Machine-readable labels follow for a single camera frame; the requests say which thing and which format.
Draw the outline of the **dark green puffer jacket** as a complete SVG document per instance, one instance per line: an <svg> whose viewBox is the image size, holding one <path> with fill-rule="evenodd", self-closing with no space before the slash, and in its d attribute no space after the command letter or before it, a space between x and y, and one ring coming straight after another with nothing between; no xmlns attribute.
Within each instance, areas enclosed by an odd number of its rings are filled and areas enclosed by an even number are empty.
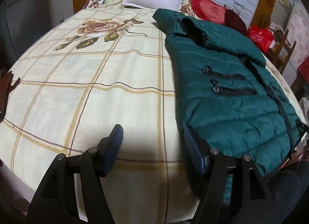
<svg viewBox="0 0 309 224"><path fill-rule="evenodd" d="M231 157L250 155L269 179L304 132L254 43L221 24L158 9L177 89L180 136L193 135Z"/></svg>

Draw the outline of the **floral cream bed sheet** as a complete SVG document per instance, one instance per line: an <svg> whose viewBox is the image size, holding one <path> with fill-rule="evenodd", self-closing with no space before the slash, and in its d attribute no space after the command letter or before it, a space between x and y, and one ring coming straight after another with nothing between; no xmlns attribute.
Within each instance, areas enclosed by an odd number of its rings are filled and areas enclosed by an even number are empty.
<svg viewBox="0 0 309 224"><path fill-rule="evenodd" d="M27 223L280 223L308 188L306 166L286 164L308 134L295 97L268 60L301 120L303 136L269 179L250 155L208 151L194 169L177 122L166 34L153 10L85 9L52 29L9 71L1 160L35 191ZM116 124L123 142L98 174L97 148Z"/></svg>

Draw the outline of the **dark red phone case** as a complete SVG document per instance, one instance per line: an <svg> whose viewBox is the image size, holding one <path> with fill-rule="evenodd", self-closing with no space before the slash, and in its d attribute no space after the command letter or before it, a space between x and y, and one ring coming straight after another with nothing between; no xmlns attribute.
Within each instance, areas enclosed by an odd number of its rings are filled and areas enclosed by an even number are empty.
<svg viewBox="0 0 309 224"><path fill-rule="evenodd" d="M0 122L2 122L5 118L8 97L10 92L12 92L19 84L20 78L18 78L15 83L12 85L14 74L12 71L9 71L1 78L0 85Z"/></svg>

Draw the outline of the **wooden shelf rack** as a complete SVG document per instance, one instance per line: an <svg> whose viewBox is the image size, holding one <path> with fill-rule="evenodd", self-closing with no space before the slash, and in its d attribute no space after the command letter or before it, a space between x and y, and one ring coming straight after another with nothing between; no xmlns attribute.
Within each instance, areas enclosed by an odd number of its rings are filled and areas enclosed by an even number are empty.
<svg viewBox="0 0 309 224"><path fill-rule="evenodd" d="M273 36L273 42L266 52L266 57L283 74L295 49L296 41L291 44L288 41L289 29L283 30L283 27L273 22L270 23L269 32Z"/></svg>

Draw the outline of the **red shopping bag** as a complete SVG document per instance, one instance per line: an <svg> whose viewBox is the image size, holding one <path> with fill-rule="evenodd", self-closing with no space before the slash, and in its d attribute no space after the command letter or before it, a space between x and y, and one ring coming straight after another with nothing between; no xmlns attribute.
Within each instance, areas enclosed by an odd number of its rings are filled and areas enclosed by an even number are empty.
<svg viewBox="0 0 309 224"><path fill-rule="evenodd" d="M275 45L275 39L269 27L259 28L253 25L248 31L249 38L263 52L266 53Z"/></svg>

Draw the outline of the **dark red velvet cushion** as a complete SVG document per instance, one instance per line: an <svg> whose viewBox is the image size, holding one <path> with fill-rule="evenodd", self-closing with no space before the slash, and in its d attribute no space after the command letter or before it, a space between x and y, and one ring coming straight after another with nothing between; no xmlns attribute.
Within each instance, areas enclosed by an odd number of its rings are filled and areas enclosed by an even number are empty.
<svg viewBox="0 0 309 224"><path fill-rule="evenodd" d="M246 37L248 36L248 30L244 21L233 10L225 10L224 26L234 29Z"/></svg>

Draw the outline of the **red heart cushion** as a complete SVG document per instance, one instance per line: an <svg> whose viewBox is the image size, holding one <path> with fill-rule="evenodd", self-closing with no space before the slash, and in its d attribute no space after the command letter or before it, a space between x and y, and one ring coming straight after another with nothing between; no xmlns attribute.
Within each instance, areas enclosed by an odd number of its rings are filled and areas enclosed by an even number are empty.
<svg viewBox="0 0 309 224"><path fill-rule="evenodd" d="M226 9L212 0L191 0L191 6L200 19L224 24Z"/></svg>

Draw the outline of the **grey wardrobe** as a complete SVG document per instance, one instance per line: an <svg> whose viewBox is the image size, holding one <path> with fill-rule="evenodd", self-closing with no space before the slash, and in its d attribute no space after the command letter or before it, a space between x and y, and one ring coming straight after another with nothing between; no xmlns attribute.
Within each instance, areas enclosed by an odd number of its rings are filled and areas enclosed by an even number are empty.
<svg viewBox="0 0 309 224"><path fill-rule="evenodd" d="M73 0L1 0L1 68L73 15Z"/></svg>

